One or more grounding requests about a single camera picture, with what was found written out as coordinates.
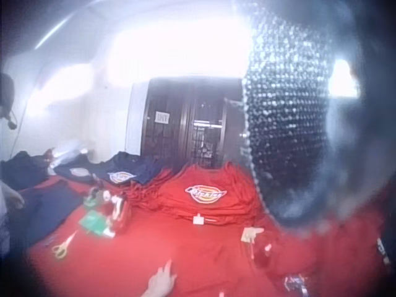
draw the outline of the dickies logo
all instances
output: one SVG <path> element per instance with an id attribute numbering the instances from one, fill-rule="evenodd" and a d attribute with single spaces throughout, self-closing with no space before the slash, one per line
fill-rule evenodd
<path id="1" fill-rule="evenodd" d="M 227 194 L 227 191 L 221 191 L 216 187 L 209 186 L 193 186 L 186 189 L 191 197 L 198 203 L 210 204 L 216 202 L 218 199 Z"/>
<path id="2" fill-rule="evenodd" d="M 78 176 L 79 178 L 82 178 L 83 176 L 91 175 L 89 171 L 85 168 L 71 168 L 70 173 L 75 176 Z"/>
<path id="3" fill-rule="evenodd" d="M 131 174 L 129 172 L 125 172 L 125 171 L 108 173 L 108 174 L 109 174 L 110 180 L 115 184 L 120 184 L 120 183 L 127 181 L 128 179 L 136 177 L 136 175 L 133 175 L 133 174 Z"/>

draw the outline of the yellow scissors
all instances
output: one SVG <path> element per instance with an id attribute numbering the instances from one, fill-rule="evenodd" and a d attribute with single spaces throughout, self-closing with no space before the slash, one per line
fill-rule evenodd
<path id="1" fill-rule="evenodd" d="M 52 252 L 55 254 L 55 258 L 57 259 L 63 259 L 67 255 L 67 247 L 69 246 L 70 242 L 72 241 L 74 235 L 77 233 L 74 232 L 71 234 L 63 243 L 61 243 L 59 246 L 54 246 L 52 248 Z"/>

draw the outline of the mesh filter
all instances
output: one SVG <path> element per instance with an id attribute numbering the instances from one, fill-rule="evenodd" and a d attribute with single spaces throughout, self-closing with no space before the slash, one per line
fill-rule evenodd
<path id="1" fill-rule="evenodd" d="M 243 80 L 251 166 L 266 199 L 306 187 L 326 146 L 328 34 L 288 23 L 262 4 L 248 15 L 253 49 Z"/>

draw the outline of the hand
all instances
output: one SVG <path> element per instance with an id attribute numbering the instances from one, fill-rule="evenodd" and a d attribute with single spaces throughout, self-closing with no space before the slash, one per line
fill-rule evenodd
<path id="1" fill-rule="evenodd" d="M 25 204 L 24 198 L 22 198 L 22 196 L 17 191 L 11 189 L 3 182 L 0 182 L 0 186 L 1 186 L 0 191 L 2 191 L 4 198 L 6 200 L 14 204 L 17 209 L 21 209 L 24 206 Z"/>
<path id="2" fill-rule="evenodd" d="M 148 289 L 143 297 L 165 297 L 171 293 L 177 275 L 171 275 L 172 261 L 169 260 L 165 267 L 158 268 L 158 272 L 148 281 Z"/>

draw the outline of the microphone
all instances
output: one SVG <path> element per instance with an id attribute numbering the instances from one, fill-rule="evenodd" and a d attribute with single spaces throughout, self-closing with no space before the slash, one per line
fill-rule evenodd
<path id="1" fill-rule="evenodd" d="M 16 123 L 11 120 L 11 117 L 9 115 L 6 116 L 5 119 L 8 120 L 8 128 L 10 128 L 11 130 L 15 130 L 18 127 L 18 125 L 16 125 Z"/>
<path id="2" fill-rule="evenodd" d="M 8 128 L 10 128 L 11 130 L 15 130 L 17 127 L 18 125 L 16 125 L 16 123 L 11 121 L 10 119 L 8 120 Z"/>

